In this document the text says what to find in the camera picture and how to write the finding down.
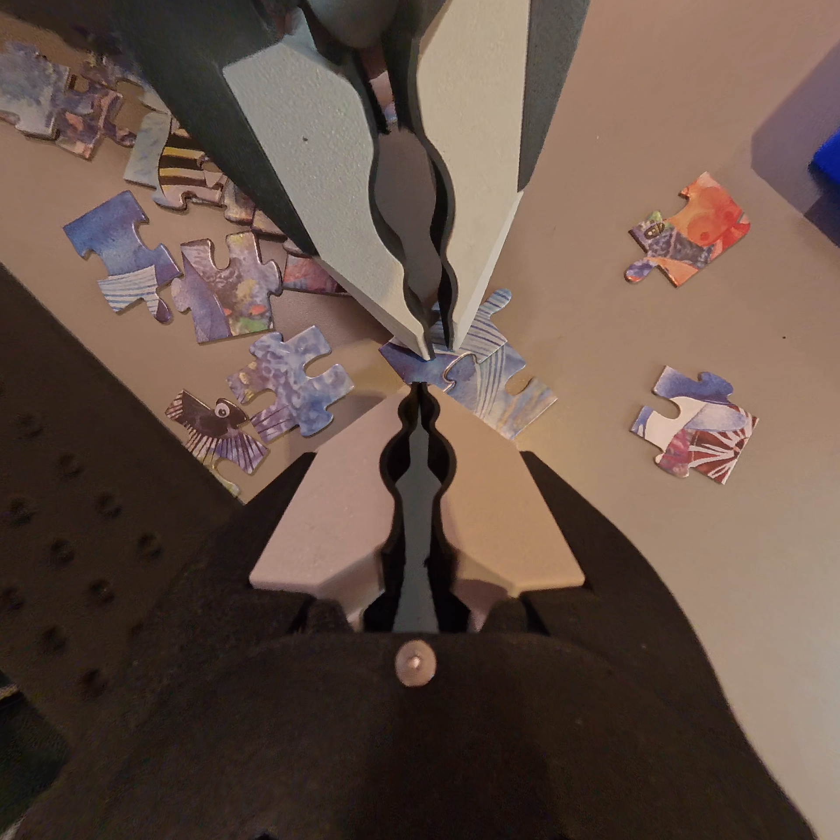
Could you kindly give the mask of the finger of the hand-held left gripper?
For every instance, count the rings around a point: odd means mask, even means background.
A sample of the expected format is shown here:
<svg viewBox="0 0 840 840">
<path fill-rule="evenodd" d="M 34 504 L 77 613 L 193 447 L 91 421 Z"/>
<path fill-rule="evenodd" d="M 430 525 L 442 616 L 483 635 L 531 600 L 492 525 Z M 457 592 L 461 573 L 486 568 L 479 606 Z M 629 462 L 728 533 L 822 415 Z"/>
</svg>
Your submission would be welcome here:
<svg viewBox="0 0 840 840">
<path fill-rule="evenodd" d="M 529 1 L 398 2 L 385 32 L 397 115 L 437 178 L 433 241 L 452 349 L 465 341 L 522 198 Z"/>
<path fill-rule="evenodd" d="M 379 140 L 361 65 L 299 38 L 224 68 L 314 247 L 314 256 L 409 350 L 429 360 L 424 307 L 406 282 L 401 239 L 374 196 Z"/>
</svg>

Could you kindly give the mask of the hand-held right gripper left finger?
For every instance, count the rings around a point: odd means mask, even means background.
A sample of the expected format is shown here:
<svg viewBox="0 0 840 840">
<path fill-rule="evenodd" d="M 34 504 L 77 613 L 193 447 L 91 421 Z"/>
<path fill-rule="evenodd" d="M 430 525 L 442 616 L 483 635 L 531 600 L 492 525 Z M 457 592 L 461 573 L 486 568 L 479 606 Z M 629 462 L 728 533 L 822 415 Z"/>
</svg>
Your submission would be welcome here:
<svg viewBox="0 0 840 840">
<path fill-rule="evenodd" d="M 254 588 L 335 601 L 361 628 L 385 590 L 382 554 L 402 535 L 396 484 L 411 465 L 417 398 L 403 387 L 318 448 L 249 575 Z"/>
</svg>

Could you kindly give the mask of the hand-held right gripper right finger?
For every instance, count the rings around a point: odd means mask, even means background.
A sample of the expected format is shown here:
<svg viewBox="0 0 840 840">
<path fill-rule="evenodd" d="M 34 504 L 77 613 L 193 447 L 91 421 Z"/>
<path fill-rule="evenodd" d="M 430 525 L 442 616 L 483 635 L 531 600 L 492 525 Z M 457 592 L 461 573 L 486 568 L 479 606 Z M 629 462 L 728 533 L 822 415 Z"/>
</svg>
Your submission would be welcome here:
<svg viewBox="0 0 840 840">
<path fill-rule="evenodd" d="M 436 386 L 420 384 L 427 464 L 440 483 L 427 561 L 440 628 L 478 632 L 498 603 L 580 587 L 585 575 L 526 462 Z"/>
</svg>

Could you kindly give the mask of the light blue wave puzzle piece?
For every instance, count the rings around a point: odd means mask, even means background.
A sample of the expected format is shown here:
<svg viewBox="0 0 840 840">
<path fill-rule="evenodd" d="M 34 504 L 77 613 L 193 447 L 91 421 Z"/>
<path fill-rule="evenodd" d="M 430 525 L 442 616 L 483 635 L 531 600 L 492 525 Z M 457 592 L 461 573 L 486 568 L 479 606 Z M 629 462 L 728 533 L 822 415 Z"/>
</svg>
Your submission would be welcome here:
<svg viewBox="0 0 840 840">
<path fill-rule="evenodd" d="M 518 394 L 508 392 L 508 381 L 525 365 L 509 344 L 481 362 L 466 353 L 444 371 L 444 380 L 451 384 L 446 393 L 501 436 L 513 439 L 558 399 L 535 377 Z"/>
</svg>

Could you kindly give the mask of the blue mottled puzzle piece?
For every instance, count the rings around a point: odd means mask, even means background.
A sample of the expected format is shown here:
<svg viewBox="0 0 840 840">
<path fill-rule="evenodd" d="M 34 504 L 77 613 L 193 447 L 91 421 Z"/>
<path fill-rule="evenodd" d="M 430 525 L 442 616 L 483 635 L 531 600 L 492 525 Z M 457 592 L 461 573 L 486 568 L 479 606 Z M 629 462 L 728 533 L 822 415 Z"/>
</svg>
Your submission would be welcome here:
<svg viewBox="0 0 840 840">
<path fill-rule="evenodd" d="M 310 377 L 305 366 L 331 352 L 320 329 L 311 326 L 284 341 L 280 332 L 258 338 L 249 351 L 255 359 L 231 374 L 227 384 L 242 404 L 270 390 L 274 402 L 250 418 L 265 444 L 298 426 L 304 437 L 312 436 L 332 420 L 328 406 L 350 393 L 354 384 L 346 370 L 334 364 Z"/>
</svg>

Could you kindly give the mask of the blue striped puzzle piece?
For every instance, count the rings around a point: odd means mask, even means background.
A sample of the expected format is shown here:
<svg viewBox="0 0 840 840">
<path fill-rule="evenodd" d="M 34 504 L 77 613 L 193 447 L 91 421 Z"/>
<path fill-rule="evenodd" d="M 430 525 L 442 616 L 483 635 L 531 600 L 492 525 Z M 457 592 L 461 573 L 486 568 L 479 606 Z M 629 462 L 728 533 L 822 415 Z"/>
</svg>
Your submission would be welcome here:
<svg viewBox="0 0 840 840">
<path fill-rule="evenodd" d="M 455 375 L 461 367 L 461 360 L 470 358 L 476 364 L 485 362 L 508 343 L 491 317 L 506 307 L 510 300 L 509 289 L 501 288 L 481 303 L 464 342 L 457 350 L 450 350 L 445 344 L 444 328 L 437 304 L 433 307 L 434 323 L 429 331 L 434 350 L 432 360 L 422 359 L 398 339 L 391 339 L 383 344 L 380 353 L 406 384 L 425 382 L 447 392 L 455 386 Z"/>
</svg>

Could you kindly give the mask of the pile of loose puzzle pieces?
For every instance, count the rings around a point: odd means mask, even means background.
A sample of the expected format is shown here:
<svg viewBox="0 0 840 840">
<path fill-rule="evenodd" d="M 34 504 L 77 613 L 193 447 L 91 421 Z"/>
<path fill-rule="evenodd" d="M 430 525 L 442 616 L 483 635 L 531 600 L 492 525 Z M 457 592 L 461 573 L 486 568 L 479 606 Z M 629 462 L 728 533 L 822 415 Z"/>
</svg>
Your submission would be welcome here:
<svg viewBox="0 0 840 840">
<path fill-rule="evenodd" d="M 207 155 L 164 110 L 163 104 L 147 106 L 140 134 L 115 125 L 112 115 L 121 108 L 119 81 L 131 80 L 151 89 L 126 66 L 105 56 L 86 57 L 82 76 L 87 89 L 71 87 L 70 69 L 49 61 L 36 47 L 8 41 L 2 47 L 2 120 L 30 137 L 54 141 L 56 146 L 87 159 L 100 138 L 131 148 L 124 174 L 128 182 L 154 186 L 160 207 L 186 209 L 186 197 L 224 207 L 229 221 L 248 225 L 226 237 L 228 264 L 219 268 L 214 245 L 208 238 L 181 245 L 182 268 L 167 247 L 149 248 L 138 226 L 148 221 L 131 191 L 122 191 L 63 227 L 82 258 L 98 256 L 107 270 L 98 287 L 111 310 L 121 312 L 143 301 L 150 315 L 161 323 L 172 312 L 159 289 L 171 288 L 179 312 L 192 313 L 196 341 L 211 343 L 274 330 L 271 299 L 282 291 L 329 295 L 348 292 L 312 257 L 304 256 L 278 228 L 270 230 L 268 217 L 224 175 L 206 173 Z M 632 228 L 632 235 L 646 248 L 646 258 L 627 269 L 625 278 L 645 278 L 655 266 L 678 285 L 696 274 L 749 231 L 739 205 L 708 173 L 702 173 L 681 193 L 698 213 L 675 227 L 677 217 L 663 219 L 652 213 Z M 284 238 L 286 261 L 278 267 L 263 261 L 255 231 Z M 633 434 L 656 445 L 661 454 L 655 463 L 669 474 L 686 477 L 695 469 L 725 484 L 759 419 L 730 399 L 732 385 L 720 376 L 702 372 L 691 379 L 666 366 L 654 394 L 679 406 L 678 417 L 660 415 L 644 406 L 632 426 Z M 250 418 L 237 404 L 219 397 L 212 406 L 187 391 L 178 392 L 166 407 L 166 416 L 187 432 L 185 447 L 234 496 L 238 486 L 217 473 L 226 460 L 252 475 L 269 454 Z"/>
</svg>

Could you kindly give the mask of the blue plastic bin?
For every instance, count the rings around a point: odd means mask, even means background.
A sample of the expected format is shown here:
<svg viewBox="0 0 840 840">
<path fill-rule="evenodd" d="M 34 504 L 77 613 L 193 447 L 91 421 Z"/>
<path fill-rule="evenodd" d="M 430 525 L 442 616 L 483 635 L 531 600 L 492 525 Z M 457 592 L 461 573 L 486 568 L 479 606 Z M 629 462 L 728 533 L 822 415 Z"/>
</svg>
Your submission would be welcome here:
<svg viewBox="0 0 840 840">
<path fill-rule="evenodd" d="M 809 171 L 823 191 L 839 194 L 839 129 L 815 151 Z"/>
</svg>

